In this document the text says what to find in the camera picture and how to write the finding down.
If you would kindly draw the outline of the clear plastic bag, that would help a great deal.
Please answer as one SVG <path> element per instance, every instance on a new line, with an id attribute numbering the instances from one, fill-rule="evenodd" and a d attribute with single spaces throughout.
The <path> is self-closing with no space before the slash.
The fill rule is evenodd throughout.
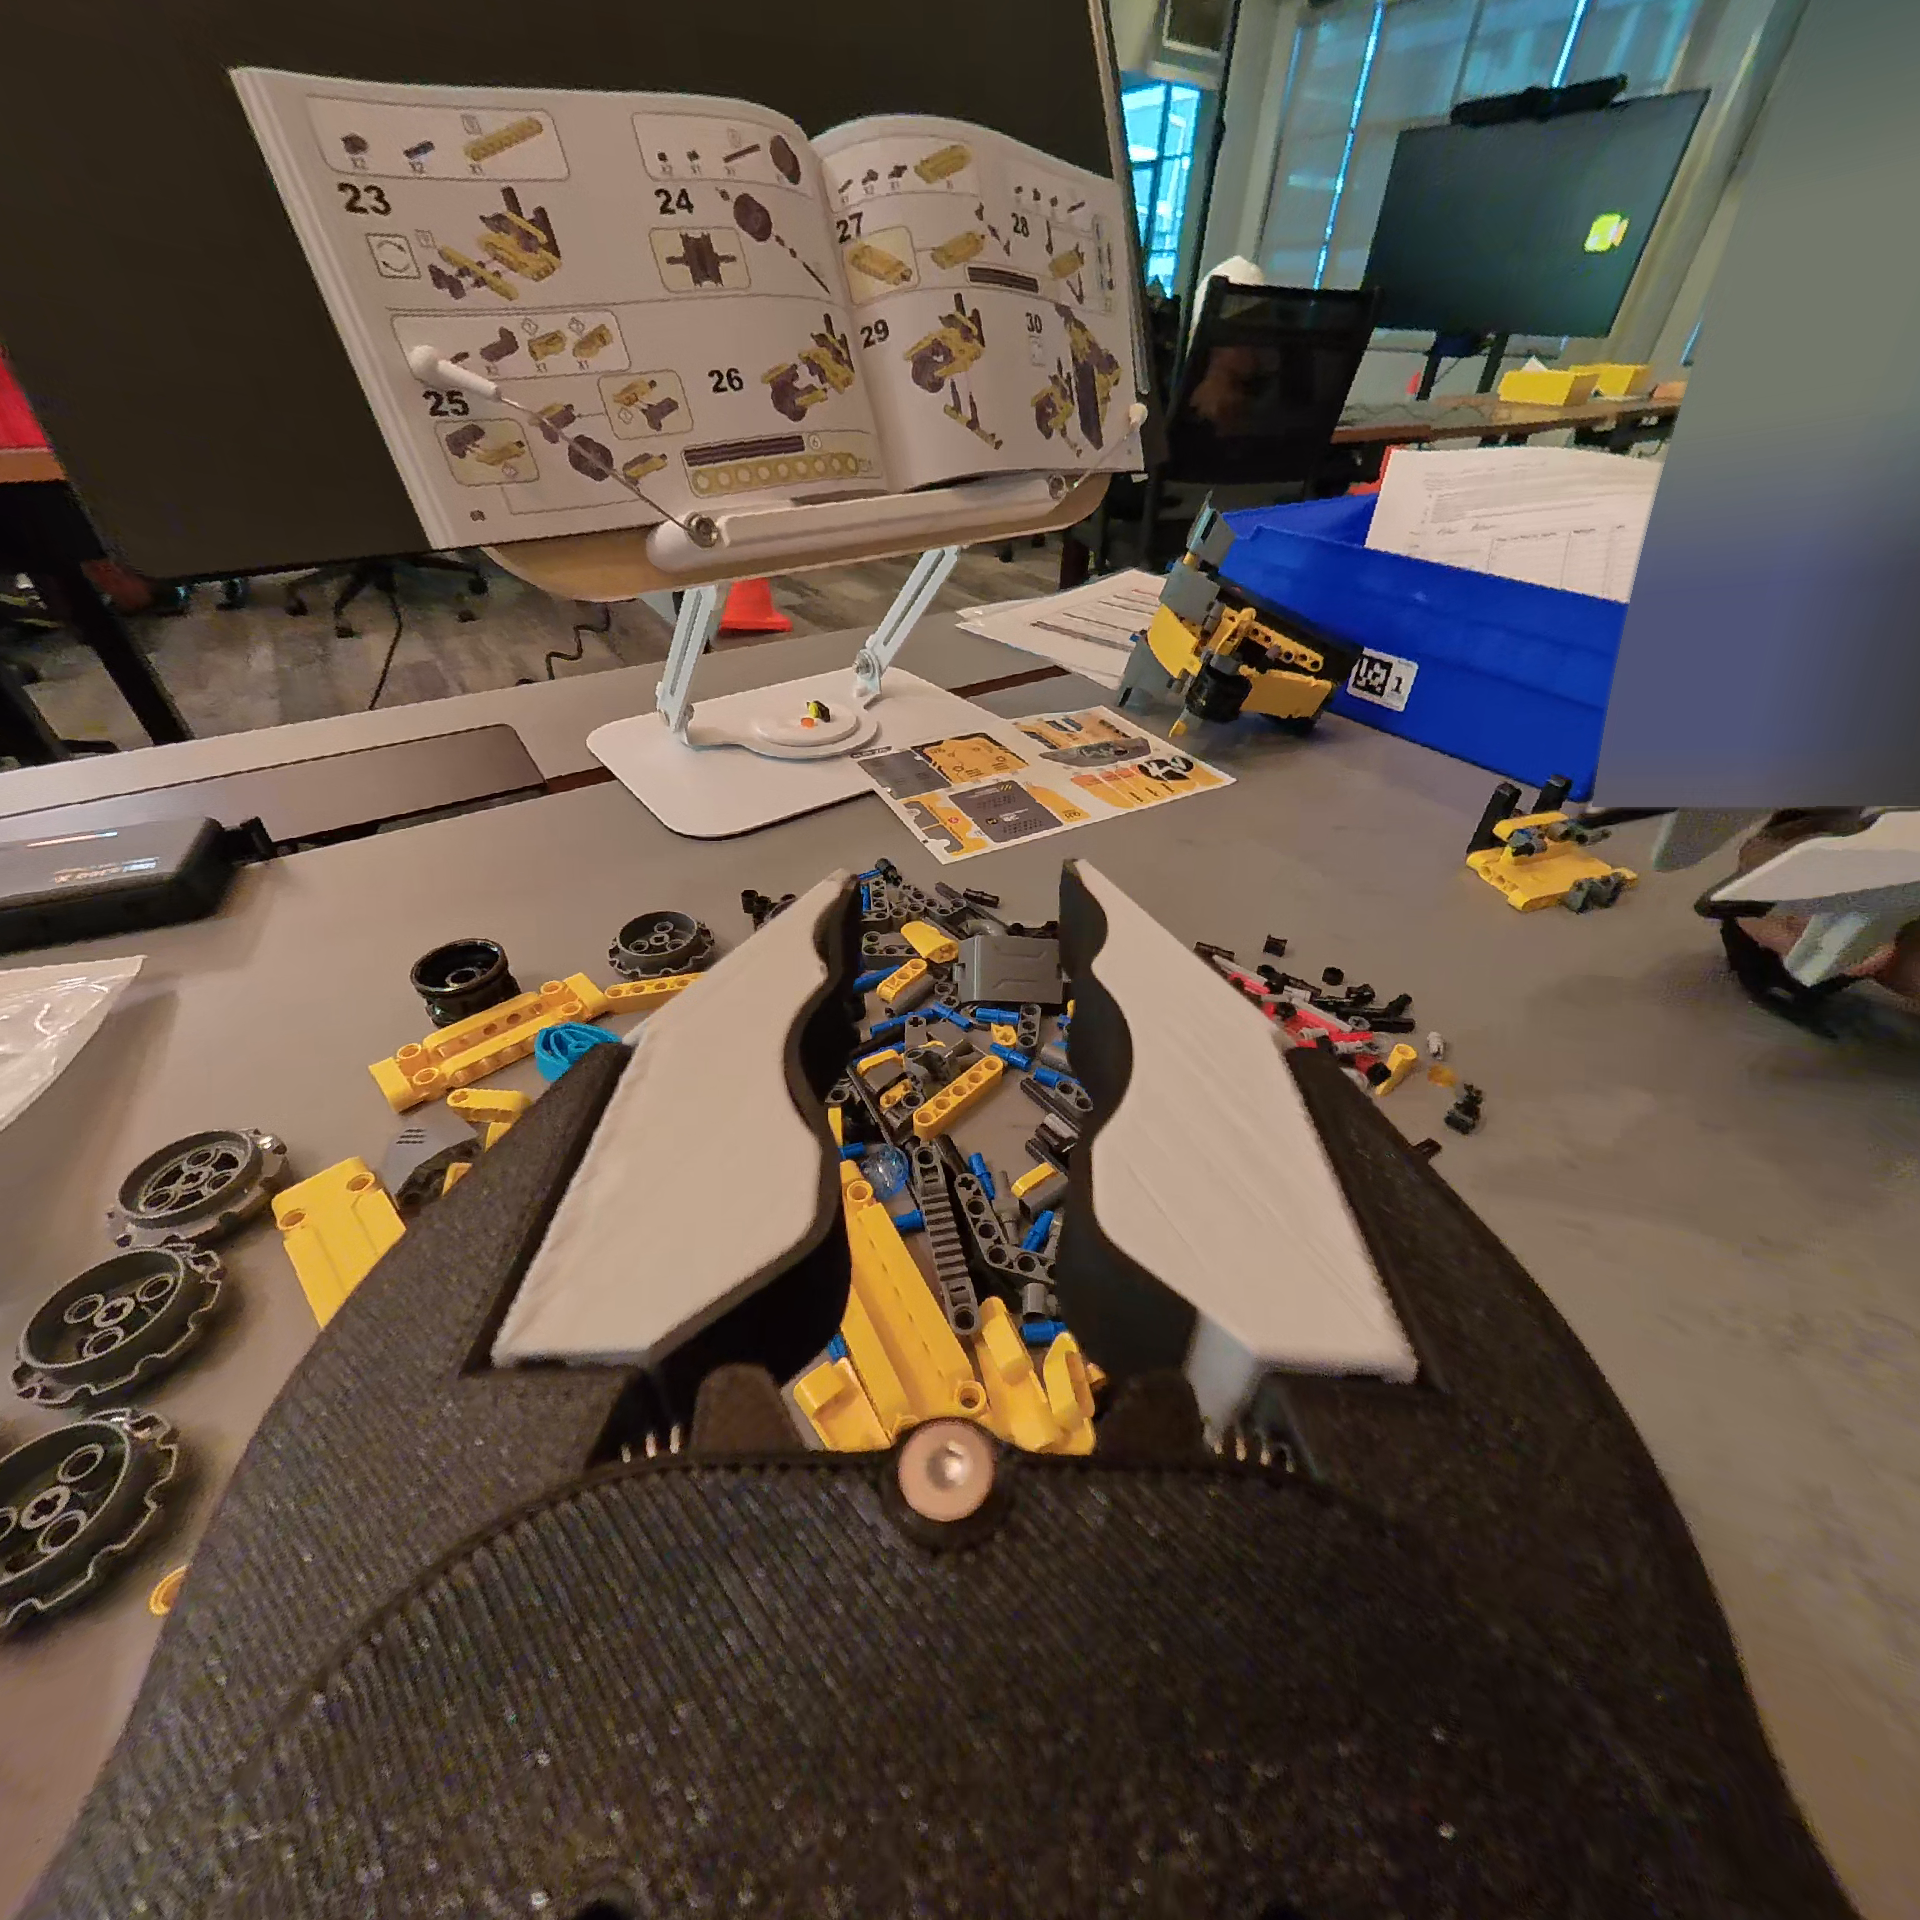
<path id="1" fill-rule="evenodd" d="M 3 1127 L 56 1082 L 138 979 L 143 954 L 3 971 Z"/>

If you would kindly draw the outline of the black monitor screen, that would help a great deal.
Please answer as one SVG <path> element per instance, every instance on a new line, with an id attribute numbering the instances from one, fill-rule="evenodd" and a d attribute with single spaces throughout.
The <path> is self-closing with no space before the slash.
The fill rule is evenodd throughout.
<path id="1" fill-rule="evenodd" d="M 1394 139 L 1360 286 L 1376 324 L 1482 340 L 1599 338 L 1616 323 L 1710 91 L 1546 122 Z"/>

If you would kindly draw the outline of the long yellow holed beam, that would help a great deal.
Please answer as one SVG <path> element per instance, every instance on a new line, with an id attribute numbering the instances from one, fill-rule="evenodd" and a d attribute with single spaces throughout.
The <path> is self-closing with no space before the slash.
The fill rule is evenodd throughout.
<path id="1" fill-rule="evenodd" d="M 587 975 L 547 980 L 535 991 L 436 1026 L 424 1039 L 372 1060 L 367 1075 L 387 1106 L 406 1114 L 527 1059 L 548 1026 L 596 1022 L 610 1006 Z"/>

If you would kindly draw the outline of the small yellow brick assembly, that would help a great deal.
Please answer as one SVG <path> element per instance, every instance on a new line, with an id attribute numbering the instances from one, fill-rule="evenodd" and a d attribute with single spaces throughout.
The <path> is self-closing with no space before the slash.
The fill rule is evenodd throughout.
<path id="1" fill-rule="evenodd" d="M 1567 812 L 1570 783 L 1567 775 L 1552 775 L 1535 803 L 1523 808 L 1523 790 L 1502 782 L 1475 823 L 1464 864 L 1515 912 L 1608 910 L 1638 886 L 1631 870 L 1596 852 L 1608 828 Z"/>

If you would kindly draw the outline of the yellow sticker sheet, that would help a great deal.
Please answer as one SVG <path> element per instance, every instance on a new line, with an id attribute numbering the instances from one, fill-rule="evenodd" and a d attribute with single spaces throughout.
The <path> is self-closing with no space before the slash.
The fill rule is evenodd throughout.
<path id="1" fill-rule="evenodd" d="M 895 750 L 871 746 L 850 764 L 946 866 L 1234 782 L 1111 707 L 995 718 Z"/>

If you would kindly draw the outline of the yellow panel brick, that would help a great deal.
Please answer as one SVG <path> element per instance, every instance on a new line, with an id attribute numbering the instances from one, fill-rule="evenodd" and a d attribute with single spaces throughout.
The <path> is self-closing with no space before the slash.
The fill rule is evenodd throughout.
<path id="1" fill-rule="evenodd" d="M 280 1188 L 271 1216 L 316 1327 L 406 1235 L 394 1196 L 356 1154 Z"/>

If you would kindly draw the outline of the blue plastic bin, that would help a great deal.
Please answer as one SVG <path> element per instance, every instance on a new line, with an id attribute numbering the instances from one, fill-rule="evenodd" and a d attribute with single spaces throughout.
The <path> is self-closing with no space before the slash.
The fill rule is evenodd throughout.
<path id="1" fill-rule="evenodd" d="M 1374 495 L 1227 511 L 1223 575 L 1354 644 L 1331 711 L 1587 799 L 1624 606 L 1368 547 Z"/>

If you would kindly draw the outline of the black video bar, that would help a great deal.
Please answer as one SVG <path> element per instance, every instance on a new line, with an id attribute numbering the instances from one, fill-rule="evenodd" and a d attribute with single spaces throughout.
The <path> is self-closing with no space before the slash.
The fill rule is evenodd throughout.
<path id="1" fill-rule="evenodd" d="M 1454 128 L 1496 128 L 1512 122 L 1546 122 L 1578 112 L 1603 112 L 1628 88 L 1624 72 L 1578 83 L 1524 84 L 1518 91 L 1462 98 L 1448 115 Z"/>

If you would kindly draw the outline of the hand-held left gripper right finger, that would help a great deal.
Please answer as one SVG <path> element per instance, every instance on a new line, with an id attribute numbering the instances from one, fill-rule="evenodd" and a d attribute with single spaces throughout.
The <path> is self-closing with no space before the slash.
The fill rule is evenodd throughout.
<path id="1" fill-rule="evenodd" d="M 1088 1111 L 1055 1290 L 1108 1388 L 1182 1376 L 1218 1428 L 1275 1379 L 1414 1384 L 1415 1343 L 1272 1022 L 1086 858 L 1058 874 L 1058 948 Z"/>

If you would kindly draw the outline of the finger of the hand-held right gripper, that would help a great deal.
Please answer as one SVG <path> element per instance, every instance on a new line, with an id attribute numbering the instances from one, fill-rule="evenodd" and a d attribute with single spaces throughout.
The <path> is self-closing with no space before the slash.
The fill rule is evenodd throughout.
<path id="1" fill-rule="evenodd" d="M 1858 832 L 1794 839 L 1702 898 L 1703 914 L 1918 920 L 1918 823 L 1870 822 Z"/>
<path id="2" fill-rule="evenodd" d="M 1918 1010 L 1918 920 L 1894 928 L 1880 907 L 1727 914 L 1723 954 L 1754 1006 L 1820 1038 L 1836 996 L 1858 984 Z"/>

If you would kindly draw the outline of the grey curved brick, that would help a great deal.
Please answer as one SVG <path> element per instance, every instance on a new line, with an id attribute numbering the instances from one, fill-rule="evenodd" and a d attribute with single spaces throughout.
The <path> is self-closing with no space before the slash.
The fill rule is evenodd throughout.
<path id="1" fill-rule="evenodd" d="M 446 1192 L 448 1171 L 472 1164 L 480 1146 L 478 1130 L 459 1114 L 420 1108 L 387 1144 L 379 1183 L 407 1224 Z"/>

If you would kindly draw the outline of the black toothed wheel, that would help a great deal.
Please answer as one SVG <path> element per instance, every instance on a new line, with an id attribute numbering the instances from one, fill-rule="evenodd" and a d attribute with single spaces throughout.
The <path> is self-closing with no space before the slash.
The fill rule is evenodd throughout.
<path id="1" fill-rule="evenodd" d="M 3 1639 L 82 1604 L 162 1523 L 182 1431 L 142 1408 L 54 1427 L 3 1456 Z"/>
<path id="2" fill-rule="evenodd" d="M 271 1208 L 284 1183 L 284 1142 L 252 1127 L 208 1127 L 143 1154 L 106 1208 L 120 1250 L 212 1246 Z"/>
<path id="3" fill-rule="evenodd" d="M 123 1250 L 35 1308 L 16 1340 L 14 1391 L 28 1406 L 116 1408 L 206 1336 L 223 1264 L 190 1243 Z"/>

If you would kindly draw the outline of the black power bank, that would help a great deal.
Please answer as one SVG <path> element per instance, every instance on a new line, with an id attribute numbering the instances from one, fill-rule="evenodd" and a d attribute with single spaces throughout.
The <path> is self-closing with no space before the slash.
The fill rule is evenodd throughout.
<path id="1" fill-rule="evenodd" d="M 258 819 L 156 819 L 3 843 L 3 954 L 212 918 L 239 870 L 278 855 Z"/>

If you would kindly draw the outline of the black wheel rim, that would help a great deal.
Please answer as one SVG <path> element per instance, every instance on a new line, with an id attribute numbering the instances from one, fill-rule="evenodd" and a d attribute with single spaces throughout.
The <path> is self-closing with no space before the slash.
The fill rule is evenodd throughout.
<path id="1" fill-rule="evenodd" d="M 626 920 L 608 947 L 610 971 L 626 980 L 703 972 L 715 956 L 710 926 L 671 907 Z"/>
<path id="2" fill-rule="evenodd" d="M 434 1028 L 487 1012 L 523 991 L 510 954 L 486 936 L 432 947 L 412 959 L 407 980 Z"/>

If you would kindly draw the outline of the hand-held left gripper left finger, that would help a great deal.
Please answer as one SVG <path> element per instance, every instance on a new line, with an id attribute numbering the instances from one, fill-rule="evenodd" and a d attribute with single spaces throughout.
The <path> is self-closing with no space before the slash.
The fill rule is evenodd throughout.
<path id="1" fill-rule="evenodd" d="M 859 883 L 828 872 L 628 1046 L 492 1339 L 499 1368 L 803 1371 L 850 1254 L 828 1090 L 854 1043 Z"/>

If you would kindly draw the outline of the black office chair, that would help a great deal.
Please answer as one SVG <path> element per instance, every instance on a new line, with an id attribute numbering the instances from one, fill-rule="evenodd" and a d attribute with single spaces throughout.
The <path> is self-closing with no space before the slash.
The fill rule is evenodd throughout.
<path id="1" fill-rule="evenodd" d="M 1211 275 L 1147 471 L 1138 562 L 1172 560 L 1170 507 L 1204 494 L 1304 484 L 1340 422 L 1376 331 L 1378 287 L 1331 290 Z"/>

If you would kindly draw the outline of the open instruction booklet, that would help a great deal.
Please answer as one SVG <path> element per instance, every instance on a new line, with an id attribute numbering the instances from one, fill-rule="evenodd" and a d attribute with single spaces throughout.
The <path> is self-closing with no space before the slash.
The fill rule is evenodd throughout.
<path id="1" fill-rule="evenodd" d="M 662 570 L 1140 467 L 1119 186 L 936 112 L 228 74 L 434 544 Z"/>

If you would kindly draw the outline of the white paper sheet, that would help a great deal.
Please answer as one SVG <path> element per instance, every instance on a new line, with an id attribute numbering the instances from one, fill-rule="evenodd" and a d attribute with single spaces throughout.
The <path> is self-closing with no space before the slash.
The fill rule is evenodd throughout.
<path id="1" fill-rule="evenodd" d="M 1415 448 L 1382 468 L 1366 547 L 1626 603 L 1663 458 L 1587 448 Z"/>

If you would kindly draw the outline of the pile of red black pins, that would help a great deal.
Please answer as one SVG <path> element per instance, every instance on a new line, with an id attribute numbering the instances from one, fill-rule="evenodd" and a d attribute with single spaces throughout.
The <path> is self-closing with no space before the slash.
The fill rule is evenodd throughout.
<path id="1" fill-rule="evenodd" d="M 1194 942 L 1191 951 L 1270 1022 L 1276 1043 L 1324 1054 L 1366 1096 L 1382 1100 L 1423 1079 L 1448 1099 L 1439 1118 L 1448 1132 L 1475 1135 L 1484 1123 L 1484 1090 L 1462 1076 L 1454 1046 L 1415 1019 L 1410 995 L 1378 995 L 1338 967 L 1291 972 L 1279 966 L 1279 936 L 1263 942 L 1254 966 L 1232 947 Z"/>

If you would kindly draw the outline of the black partition board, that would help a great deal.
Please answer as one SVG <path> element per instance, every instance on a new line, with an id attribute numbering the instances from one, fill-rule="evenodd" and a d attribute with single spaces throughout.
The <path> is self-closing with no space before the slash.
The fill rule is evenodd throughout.
<path id="1" fill-rule="evenodd" d="M 930 112 L 1114 174 L 1107 2 L 6 2 L 3 350 L 155 582 L 430 535 L 228 70 Z"/>

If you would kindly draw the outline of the white book stand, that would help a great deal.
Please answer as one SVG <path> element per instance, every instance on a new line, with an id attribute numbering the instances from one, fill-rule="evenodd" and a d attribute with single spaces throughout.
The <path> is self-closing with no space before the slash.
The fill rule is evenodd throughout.
<path id="1" fill-rule="evenodd" d="M 899 751 L 992 723 L 960 692 L 894 670 L 960 552 L 1063 527 L 1103 498 L 1111 478 L 1111 467 L 1090 475 L 1030 468 L 908 494 L 680 516 L 652 508 L 648 568 L 683 588 L 655 707 L 592 730 L 588 754 L 664 828 L 695 839 L 736 838 L 860 798 L 870 791 L 864 751 Z M 734 584 L 772 574 L 775 562 L 878 560 L 911 544 L 919 556 L 848 666 L 695 700 L 695 666 Z"/>

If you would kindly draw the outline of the pile of yellow grey bricks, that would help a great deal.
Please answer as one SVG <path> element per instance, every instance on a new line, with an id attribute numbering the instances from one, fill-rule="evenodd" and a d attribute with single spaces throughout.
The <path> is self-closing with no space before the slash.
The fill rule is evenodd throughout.
<path id="1" fill-rule="evenodd" d="M 854 878 L 854 907 L 850 1054 L 827 1092 L 848 1302 L 795 1379 L 710 1379 L 690 1444 L 884 1454 L 968 1420 L 1023 1454 L 1086 1456 L 1108 1384 L 1055 1282 L 1090 1114 L 1058 926 L 891 858 Z"/>

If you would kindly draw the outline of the printed paper sheets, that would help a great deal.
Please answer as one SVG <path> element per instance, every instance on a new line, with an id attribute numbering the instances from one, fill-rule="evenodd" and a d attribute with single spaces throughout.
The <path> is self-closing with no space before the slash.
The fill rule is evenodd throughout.
<path id="1" fill-rule="evenodd" d="M 1118 692 L 1162 586 L 1164 574 L 1128 568 L 1054 594 L 964 608 L 954 623 Z"/>

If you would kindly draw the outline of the yellow brick vehicle model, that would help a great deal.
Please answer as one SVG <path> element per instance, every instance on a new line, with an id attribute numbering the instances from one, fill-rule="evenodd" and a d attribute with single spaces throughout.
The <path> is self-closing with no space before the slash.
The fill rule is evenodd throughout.
<path id="1" fill-rule="evenodd" d="M 1170 700 L 1175 719 L 1168 736 L 1236 718 L 1260 718 L 1304 736 L 1348 682 L 1363 648 L 1230 582 L 1223 560 L 1234 538 L 1223 514 L 1204 502 L 1135 635 L 1118 707 Z"/>

